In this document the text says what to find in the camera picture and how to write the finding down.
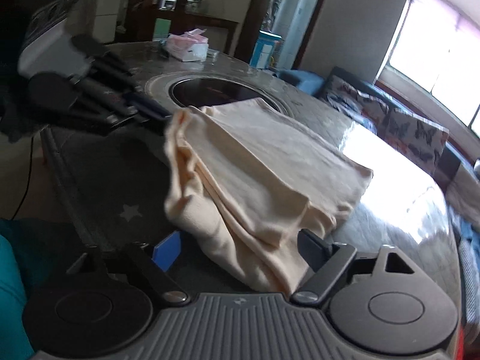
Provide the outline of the white refrigerator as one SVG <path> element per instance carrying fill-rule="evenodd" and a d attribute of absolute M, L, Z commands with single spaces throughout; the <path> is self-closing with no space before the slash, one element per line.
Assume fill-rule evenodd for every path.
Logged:
<path fill-rule="evenodd" d="M 91 33 L 101 43 L 114 40 L 121 0 L 95 0 Z"/>

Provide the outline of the blue white small cabinet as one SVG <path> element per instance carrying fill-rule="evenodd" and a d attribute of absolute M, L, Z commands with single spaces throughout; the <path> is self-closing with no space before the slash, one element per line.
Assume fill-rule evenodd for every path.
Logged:
<path fill-rule="evenodd" d="M 281 40 L 282 38 L 279 35 L 260 30 L 250 58 L 250 66 L 260 70 L 266 69 L 270 64 L 270 58 L 276 45 Z"/>

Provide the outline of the butterfly print cushion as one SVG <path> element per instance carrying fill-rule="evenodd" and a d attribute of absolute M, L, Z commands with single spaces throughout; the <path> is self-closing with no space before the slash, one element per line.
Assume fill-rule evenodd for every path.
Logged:
<path fill-rule="evenodd" d="M 393 109 L 382 122 L 380 137 L 432 176 L 448 141 L 449 131 L 419 115 Z"/>
<path fill-rule="evenodd" d="M 360 91 L 338 76 L 329 78 L 320 99 L 373 133 L 380 131 L 390 111 L 379 97 Z"/>

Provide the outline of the round black table stove recess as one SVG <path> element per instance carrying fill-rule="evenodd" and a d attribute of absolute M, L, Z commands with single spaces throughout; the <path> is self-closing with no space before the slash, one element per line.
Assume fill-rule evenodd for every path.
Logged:
<path fill-rule="evenodd" d="M 171 112 L 179 107 L 214 107 L 261 98 L 275 111 L 293 116 L 284 100 L 245 81 L 218 74 L 174 72 L 155 76 L 145 83 L 145 93 Z"/>

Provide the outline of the dark wooden cabinet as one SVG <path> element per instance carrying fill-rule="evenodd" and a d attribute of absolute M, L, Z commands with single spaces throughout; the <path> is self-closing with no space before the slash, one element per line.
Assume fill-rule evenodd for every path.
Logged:
<path fill-rule="evenodd" d="M 202 13 L 203 0 L 128 0 L 124 40 L 153 41 L 169 33 L 211 30 L 212 48 L 229 53 L 238 23 Z"/>

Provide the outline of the pink tissue pack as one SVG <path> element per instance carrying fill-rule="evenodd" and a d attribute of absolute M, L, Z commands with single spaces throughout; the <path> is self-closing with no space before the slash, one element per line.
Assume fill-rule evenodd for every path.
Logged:
<path fill-rule="evenodd" d="M 208 55 L 208 38 L 204 29 L 196 28 L 182 35 L 170 34 L 165 43 L 166 51 L 174 58 L 186 62 L 203 62 Z"/>

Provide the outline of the cream beige garment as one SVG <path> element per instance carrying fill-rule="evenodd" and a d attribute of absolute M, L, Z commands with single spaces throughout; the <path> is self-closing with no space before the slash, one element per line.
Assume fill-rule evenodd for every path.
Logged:
<path fill-rule="evenodd" d="M 253 98 L 181 108 L 165 132 L 165 213 L 202 252 L 260 292 L 292 294 L 308 266 L 297 236 L 345 222 L 373 173 Z"/>

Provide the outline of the window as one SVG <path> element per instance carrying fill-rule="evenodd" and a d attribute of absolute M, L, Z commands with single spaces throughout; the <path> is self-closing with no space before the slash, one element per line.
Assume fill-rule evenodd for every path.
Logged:
<path fill-rule="evenodd" d="M 408 0 L 379 79 L 424 113 L 479 135 L 479 25 L 446 0 Z"/>

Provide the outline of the teal cloth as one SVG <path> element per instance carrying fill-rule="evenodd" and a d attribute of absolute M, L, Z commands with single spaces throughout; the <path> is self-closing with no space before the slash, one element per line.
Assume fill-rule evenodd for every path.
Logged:
<path fill-rule="evenodd" d="M 34 351 L 22 322 L 27 298 L 7 230 L 8 222 L 1 219 L 1 359 L 24 360 Z"/>

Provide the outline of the blue corner sofa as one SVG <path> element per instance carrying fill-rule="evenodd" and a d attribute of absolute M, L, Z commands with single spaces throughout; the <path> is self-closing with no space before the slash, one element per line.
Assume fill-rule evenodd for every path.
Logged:
<path fill-rule="evenodd" d="M 453 215 L 465 307 L 478 307 L 479 174 L 449 143 L 448 129 L 340 67 L 327 77 L 300 70 L 281 70 L 276 76 L 377 134 L 433 177 Z"/>

